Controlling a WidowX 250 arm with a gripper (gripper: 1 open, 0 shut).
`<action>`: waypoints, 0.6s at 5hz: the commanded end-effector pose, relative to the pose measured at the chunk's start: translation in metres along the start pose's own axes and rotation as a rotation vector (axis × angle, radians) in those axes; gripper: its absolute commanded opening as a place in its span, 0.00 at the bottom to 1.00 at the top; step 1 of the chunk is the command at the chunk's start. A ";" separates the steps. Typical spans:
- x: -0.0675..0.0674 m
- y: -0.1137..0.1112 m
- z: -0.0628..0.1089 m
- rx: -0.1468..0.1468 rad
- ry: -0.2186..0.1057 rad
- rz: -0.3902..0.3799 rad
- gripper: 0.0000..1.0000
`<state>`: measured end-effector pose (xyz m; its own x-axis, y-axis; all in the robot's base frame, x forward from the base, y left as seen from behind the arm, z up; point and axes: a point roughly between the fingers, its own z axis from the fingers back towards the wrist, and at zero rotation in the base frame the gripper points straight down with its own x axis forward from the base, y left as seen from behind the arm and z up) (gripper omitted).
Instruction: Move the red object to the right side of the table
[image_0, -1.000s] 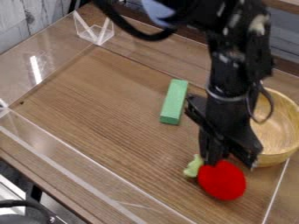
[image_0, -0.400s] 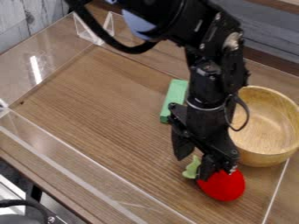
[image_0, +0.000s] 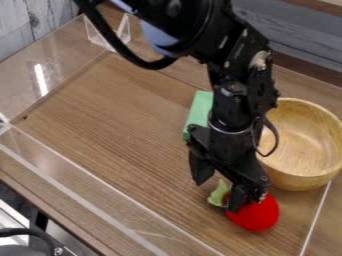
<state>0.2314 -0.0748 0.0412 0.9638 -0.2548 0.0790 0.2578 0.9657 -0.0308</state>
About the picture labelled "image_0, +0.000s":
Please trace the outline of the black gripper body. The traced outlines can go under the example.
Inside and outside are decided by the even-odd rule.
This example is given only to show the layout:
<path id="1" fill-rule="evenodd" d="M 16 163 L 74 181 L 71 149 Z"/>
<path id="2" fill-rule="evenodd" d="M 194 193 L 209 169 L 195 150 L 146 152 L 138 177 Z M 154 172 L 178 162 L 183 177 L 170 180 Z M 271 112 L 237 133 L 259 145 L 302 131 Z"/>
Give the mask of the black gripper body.
<path id="1" fill-rule="evenodd" d="M 189 126 L 190 140 L 186 141 L 189 154 L 207 154 L 219 172 L 234 184 L 241 184 L 250 200 L 261 200 L 270 186 L 270 178 L 257 160 L 254 134 L 250 128 L 234 132 L 213 126 Z"/>

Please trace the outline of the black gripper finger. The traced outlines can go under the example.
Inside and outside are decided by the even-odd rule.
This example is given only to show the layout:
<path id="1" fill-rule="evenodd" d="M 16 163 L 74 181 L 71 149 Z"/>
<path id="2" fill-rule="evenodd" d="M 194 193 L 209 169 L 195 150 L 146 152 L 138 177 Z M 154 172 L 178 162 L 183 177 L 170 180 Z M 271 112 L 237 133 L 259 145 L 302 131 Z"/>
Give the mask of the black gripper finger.
<path id="1" fill-rule="evenodd" d="M 249 193 L 241 184 L 234 184 L 229 197 L 229 211 L 237 212 L 250 202 Z"/>
<path id="2" fill-rule="evenodd" d="M 214 175 L 215 166 L 211 157 L 207 154 L 195 153 L 189 154 L 191 177 L 198 186 L 201 186 Z"/>

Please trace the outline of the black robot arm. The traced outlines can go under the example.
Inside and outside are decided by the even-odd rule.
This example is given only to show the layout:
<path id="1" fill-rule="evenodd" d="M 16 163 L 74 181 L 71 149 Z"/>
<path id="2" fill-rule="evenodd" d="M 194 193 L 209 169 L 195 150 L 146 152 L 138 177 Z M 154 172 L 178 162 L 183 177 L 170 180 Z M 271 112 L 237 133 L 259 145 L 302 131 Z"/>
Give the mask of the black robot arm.
<path id="1" fill-rule="evenodd" d="M 265 199 L 270 178 L 257 157 L 266 114 L 278 107 L 269 39 L 234 13 L 231 0 L 112 0 L 139 18 L 147 41 L 162 58 L 147 61 L 119 39 L 96 5 L 74 0 L 100 35 L 136 66 L 161 70 L 190 56 L 207 66 L 213 103 L 207 124 L 189 124 L 193 179 L 203 184 L 215 173 L 231 182 L 226 209 L 238 211 Z"/>

